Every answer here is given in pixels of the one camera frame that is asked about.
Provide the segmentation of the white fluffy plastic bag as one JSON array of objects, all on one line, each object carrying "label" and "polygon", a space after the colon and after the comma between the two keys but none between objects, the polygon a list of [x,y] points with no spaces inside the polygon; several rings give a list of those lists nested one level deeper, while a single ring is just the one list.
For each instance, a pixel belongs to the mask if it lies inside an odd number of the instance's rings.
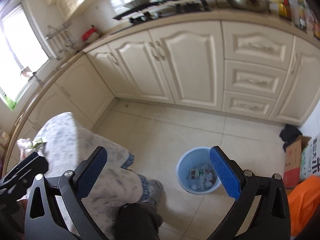
[{"label": "white fluffy plastic bag", "polygon": [[25,159],[27,156],[29,156],[34,151],[33,141],[28,139],[20,138],[17,140],[17,147],[20,150],[20,160]]}]

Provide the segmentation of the chrome kitchen faucet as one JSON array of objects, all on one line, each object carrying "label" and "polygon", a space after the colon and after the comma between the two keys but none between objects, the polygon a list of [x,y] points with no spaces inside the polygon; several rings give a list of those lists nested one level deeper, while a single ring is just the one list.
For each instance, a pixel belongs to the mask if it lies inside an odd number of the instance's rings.
[{"label": "chrome kitchen faucet", "polygon": [[32,76],[28,79],[28,82],[35,80],[40,87],[44,86],[43,81],[37,76],[37,72],[32,72]]}]

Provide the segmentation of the kitchen window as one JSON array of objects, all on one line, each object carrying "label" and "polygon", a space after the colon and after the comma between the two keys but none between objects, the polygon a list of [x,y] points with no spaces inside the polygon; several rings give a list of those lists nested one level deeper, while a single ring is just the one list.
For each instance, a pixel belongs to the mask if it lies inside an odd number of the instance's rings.
[{"label": "kitchen window", "polygon": [[31,84],[36,82],[20,77],[24,67],[37,72],[43,81],[48,75],[46,68],[54,64],[53,52],[23,2],[1,16],[1,100],[6,106],[5,96],[18,104]]}]

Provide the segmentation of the blue floral white tablecloth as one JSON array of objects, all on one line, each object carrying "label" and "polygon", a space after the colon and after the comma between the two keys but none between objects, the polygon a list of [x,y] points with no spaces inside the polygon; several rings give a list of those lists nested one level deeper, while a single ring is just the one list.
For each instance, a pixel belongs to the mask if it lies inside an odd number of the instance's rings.
[{"label": "blue floral white tablecloth", "polygon": [[146,202],[147,179],[130,170],[124,147],[76,123],[71,113],[51,118],[45,168],[28,197],[26,239],[156,239],[157,221]]}]

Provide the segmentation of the cardboard box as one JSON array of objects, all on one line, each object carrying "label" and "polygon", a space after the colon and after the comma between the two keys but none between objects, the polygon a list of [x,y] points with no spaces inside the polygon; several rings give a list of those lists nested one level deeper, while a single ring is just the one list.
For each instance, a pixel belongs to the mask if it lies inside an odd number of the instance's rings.
[{"label": "cardboard box", "polygon": [[299,135],[285,151],[285,168],[283,182],[285,189],[292,189],[299,183],[302,152],[308,145],[311,137]]}]

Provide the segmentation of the person's dark trouser leg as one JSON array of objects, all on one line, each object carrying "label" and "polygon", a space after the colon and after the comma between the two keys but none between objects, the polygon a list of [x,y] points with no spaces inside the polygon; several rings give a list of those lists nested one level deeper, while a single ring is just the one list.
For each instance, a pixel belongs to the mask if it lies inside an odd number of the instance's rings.
[{"label": "person's dark trouser leg", "polygon": [[154,205],[147,202],[126,204],[118,210],[113,225],[114,239],[160,239],[158,234],[162,223],[163,218]]}]

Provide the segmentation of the orange plastic bag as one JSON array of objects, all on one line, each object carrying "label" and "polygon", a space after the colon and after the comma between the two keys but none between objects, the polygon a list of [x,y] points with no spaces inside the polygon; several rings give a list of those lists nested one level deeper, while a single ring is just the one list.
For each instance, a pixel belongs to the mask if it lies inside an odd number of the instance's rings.
[{"label": "orange plastic bag", "polygon": [[297,185],[288,195],[291,236],[298,236],[319,205],[319,177],[311,175]]}]

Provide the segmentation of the green dish soap bottle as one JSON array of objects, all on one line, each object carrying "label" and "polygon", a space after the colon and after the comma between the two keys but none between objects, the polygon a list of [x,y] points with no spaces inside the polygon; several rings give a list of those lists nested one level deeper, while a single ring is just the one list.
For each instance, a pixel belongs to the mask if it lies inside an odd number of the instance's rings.
[{"label": "green dish soap bottle", "polygon": [[9,98],[7,96],[4,97],[4,101],[5,101],[5,103],[7,104],[7,106],[9,107],[9,109],[11,111],[13,111],[14,108],[16,107],[16,105],[17,105],[16,101],[12,100],[11,98]]}]

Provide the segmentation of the cream lower cabinets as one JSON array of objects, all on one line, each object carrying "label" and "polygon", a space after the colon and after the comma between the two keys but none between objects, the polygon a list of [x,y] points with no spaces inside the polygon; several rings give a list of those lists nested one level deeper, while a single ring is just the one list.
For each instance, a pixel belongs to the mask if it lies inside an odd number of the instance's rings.
[{"label": "cream lower cabinets", "polygon": [[92,128],[116,98],[301,125],[319,102],[319,45],[289,25],[236,21],[127,31],[59,67],[13,137],[63,112]]}]

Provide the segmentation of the pink cloth on faucet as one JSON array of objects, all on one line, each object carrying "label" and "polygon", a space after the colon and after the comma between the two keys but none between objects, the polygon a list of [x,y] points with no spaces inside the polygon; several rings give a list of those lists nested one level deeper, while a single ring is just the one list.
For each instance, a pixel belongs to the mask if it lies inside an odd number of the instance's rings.
[{"label": "pink cloth on faucet", "polygon": [[33,72],[30,70],[29,67],[24,67],[22,70],[21,70],[21,73],[20,73],[20,77],[25,77],[25,78],[31,78],[33,76]]}]

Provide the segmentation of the red lidded container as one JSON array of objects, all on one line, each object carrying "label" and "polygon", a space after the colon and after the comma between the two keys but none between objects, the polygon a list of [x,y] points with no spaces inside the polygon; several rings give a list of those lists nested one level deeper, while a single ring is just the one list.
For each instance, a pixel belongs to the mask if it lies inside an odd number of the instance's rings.
[{"label": "red lidded container", "polygon": [[99,31],[94,25],[91,25],[91,28],[88,29],[88,31],[86,31],[81,38],[85,43],[90,44],[95,40],[97,40],[99,37],[100,37]]}]

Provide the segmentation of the black gas stove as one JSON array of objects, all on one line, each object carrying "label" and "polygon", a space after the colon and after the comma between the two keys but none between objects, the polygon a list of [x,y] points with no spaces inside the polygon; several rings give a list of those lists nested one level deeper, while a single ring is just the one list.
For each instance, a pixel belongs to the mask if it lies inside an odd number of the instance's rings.
[{"label": "black gas stove", "polygon": [[164,3],[150,2],[129,9],[113,19],[116,21],[124,20],[129,23],[129,26],[134,26],[159,18],[205,11],[211,11],[206,0],[176,0]]}]

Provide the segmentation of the condiment bottles on counter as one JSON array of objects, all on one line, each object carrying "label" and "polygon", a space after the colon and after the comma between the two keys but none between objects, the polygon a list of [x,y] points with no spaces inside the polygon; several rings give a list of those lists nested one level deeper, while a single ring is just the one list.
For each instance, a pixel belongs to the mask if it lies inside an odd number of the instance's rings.
[{"label": "condiment bottles on counter", "polygon": [[319,40],[319,21],[304,0],[297,0],[296,9],[291,8],[289,0],[281,0],[278,3],[278,13],[288,21],[296,20],[295,26],[298,29]]}]

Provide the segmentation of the steel wok on stove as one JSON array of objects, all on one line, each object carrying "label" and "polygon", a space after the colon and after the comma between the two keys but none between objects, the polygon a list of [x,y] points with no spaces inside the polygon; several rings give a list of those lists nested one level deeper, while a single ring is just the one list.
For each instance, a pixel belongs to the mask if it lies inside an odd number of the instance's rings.
[{"label": "steel wok on stove", "polygon": [[138,6],[148,4],[148,3],[150,3],[150,1],[151,0],[132,0],[129,3],[124,4],[123,7],[128,8],[128,9],[134,9]]}]

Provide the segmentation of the wall utensil rail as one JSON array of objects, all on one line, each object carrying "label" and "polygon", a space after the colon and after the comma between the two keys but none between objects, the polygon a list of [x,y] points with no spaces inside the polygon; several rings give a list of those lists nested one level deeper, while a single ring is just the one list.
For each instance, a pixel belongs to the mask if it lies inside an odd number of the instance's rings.
[{"label": "wall utensil rail", "polygon": [[76,53],[79,50],[79,44],[74,39],[69,31],[72,22],[68,21],[61,24],[59,27],[48,25],[48,33],[46,35],[46,42],[53,52],[53,57],[56,60],[61,60],[65,56]]}]

